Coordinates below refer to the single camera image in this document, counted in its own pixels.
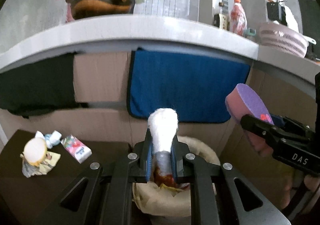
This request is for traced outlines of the person's right hand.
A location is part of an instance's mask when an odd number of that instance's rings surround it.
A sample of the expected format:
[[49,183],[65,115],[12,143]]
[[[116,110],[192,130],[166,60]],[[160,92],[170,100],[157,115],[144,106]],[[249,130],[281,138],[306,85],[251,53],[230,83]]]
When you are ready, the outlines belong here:
[[[310,202],[305,206],[303,213],[309,212],[317,200],[319,199],[319,177],[312,177],[307,175],[304,177],[303,183],[307,188],[307,192],[310,192],[311,199]],[[293,199],[293,195],[297,192],[294,185],[293,175],[287,175],[284,177],[284,189],[283,189],[283,198],[280,202],[281,209],[287,207],[290,201]]]

